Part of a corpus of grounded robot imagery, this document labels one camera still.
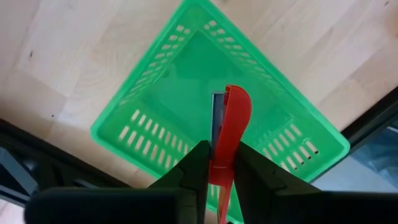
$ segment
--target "green plastic basket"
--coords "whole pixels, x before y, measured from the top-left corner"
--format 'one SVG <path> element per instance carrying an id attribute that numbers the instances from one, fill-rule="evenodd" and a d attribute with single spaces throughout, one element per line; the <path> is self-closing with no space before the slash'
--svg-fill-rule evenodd
<path id="1" fill-rule="evenodd" d="M 91 127 L 94 140 L 156 178 L 210 138 L 211 92 L 243 87 L 252 116 L 243 141 L 309 181 L 347 140 L 207 0 L 185 0 Z M 210 185 L 215 211 L 220 188 Z M 233 189 L 228 219 L 242 222 Z"/>

